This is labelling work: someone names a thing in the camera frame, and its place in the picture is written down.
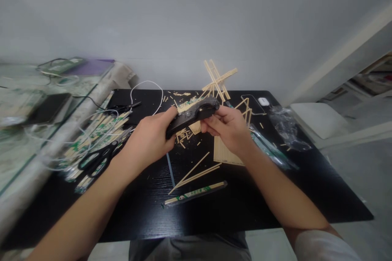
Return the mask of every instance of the hand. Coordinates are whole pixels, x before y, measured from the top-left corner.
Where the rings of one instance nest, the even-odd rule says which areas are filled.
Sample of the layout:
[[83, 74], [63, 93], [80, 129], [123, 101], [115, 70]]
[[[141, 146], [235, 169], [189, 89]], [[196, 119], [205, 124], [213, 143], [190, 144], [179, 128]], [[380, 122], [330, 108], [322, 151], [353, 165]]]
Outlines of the hand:
[[137, 175], [151, 163], [159, 160], [174, 147], [175, 136], [166, 140], [166, 130], [178, 114], [175, 107], [166, 112], [143, 118], [114, 161], [123, 173], [136, 171]]
[[220, 136], [225, 146], [242, 158], [256, 146], [238, 109], [220, 106], [215, 114], [200, 122], [201, 132]]

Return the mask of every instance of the plastic bag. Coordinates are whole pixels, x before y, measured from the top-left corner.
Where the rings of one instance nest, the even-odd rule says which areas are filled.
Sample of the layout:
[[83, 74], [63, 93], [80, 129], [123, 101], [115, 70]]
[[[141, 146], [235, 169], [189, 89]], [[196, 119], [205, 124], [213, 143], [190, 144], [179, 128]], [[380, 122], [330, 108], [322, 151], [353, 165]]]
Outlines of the plastic bag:
[[296, 169], [299, 167], [292, 162], [285, 154], [283, 154], [277, 147], [271, 144], [263, 135], [257, 130], [254, 124], [250, 124], [251, 136], [256, 145], [267, 154], [271, 160], [284, 170]]
[[274, 128], [283, 138], [285, 144], [296, 151], [307, 151], [312, 147], [297, 137], [297, 125], [292, 110], [282, 106], [274, 106], [270, 109], [269, 119]]

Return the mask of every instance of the black scissors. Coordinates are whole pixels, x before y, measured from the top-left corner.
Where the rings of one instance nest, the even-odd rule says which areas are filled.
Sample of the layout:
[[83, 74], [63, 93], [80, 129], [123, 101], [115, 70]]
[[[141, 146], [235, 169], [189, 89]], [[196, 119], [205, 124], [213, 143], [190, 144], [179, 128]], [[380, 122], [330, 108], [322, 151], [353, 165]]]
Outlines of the black scissors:
[[75, 192], [82, 194], [109, 166], [111, 159], [116, 156], [124, 147], [125, 142], [131, 135], [132, 128], [124, 132], [118, 140], [111, 142], [109, 145], [97, 151], [88, 153], [78, 164], [78, 169], [87, 171], [85, 177], [75, 188]]

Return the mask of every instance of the person's left hand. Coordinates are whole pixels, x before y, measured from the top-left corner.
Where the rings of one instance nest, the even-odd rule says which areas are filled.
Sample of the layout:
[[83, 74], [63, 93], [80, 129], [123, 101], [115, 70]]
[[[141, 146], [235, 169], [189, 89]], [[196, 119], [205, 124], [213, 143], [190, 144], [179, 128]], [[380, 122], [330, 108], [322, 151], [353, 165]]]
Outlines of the person's left hand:
[[162, 158], [174, 147], [175, 136], [166, 140], [166, 130], [177, 114], [177, 109], [171, 107], [166, 112], [143, 118], [112, 164], [120, 167], [123, 173], [139, 174]]

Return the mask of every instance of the white sleeve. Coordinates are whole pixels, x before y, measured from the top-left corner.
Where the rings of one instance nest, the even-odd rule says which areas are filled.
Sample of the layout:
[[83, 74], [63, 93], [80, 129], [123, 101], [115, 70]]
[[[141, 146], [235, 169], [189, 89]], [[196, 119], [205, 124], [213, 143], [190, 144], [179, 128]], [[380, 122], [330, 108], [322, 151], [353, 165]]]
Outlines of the white sleeve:
[[361, 260], [344, 240], [321, 230], [300, 233], [294, 248], [298, 261]]

